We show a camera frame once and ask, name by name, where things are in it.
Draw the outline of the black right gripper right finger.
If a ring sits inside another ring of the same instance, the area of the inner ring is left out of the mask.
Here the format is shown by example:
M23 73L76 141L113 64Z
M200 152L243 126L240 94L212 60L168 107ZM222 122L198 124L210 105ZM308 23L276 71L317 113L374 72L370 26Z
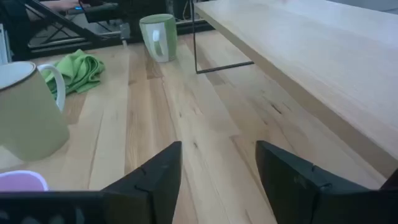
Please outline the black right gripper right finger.
M255 157L277 223L312 223L323 193L368 190L267 141L256 142Z

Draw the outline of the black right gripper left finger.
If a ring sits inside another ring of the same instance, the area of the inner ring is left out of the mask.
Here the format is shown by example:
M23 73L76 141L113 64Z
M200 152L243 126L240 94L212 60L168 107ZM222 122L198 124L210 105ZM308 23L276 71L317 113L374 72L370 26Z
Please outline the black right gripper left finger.
M175 141L103 189L106 223L172 223L182 178L182 143Z

